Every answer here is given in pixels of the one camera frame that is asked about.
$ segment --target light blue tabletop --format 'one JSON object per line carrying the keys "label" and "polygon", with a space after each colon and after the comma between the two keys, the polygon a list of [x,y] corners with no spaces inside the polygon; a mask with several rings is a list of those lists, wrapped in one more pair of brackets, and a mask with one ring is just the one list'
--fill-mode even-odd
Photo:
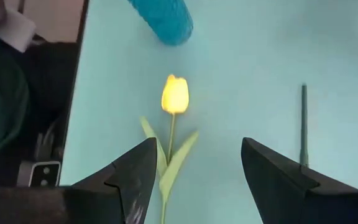
{"label": "light blue tabletop", "polygon": [[[166,146],[170,117],[160,97],[174,73],[190,89],[176,143],[195,129],[200,138],[173,187],[167,224],[261,223],[241,141],[252,137],[297,161],[304,82],[311,168],[358,188],[358,1],[186,3],[193,35],[167,47],[126,0],[90,1],[60,183],[140,143],[141,115]],[[160,203],[155,186],[146,223],[159,223]]]}

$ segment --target blue sponge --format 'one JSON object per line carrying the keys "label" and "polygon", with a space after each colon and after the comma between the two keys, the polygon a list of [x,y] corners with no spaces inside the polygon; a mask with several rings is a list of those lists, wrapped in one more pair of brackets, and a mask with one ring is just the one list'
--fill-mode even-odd
{"label": "blue sponge", "polygon": [[186,42],[193,31],[193,20],[183,0],[128,0],[167,45]]}

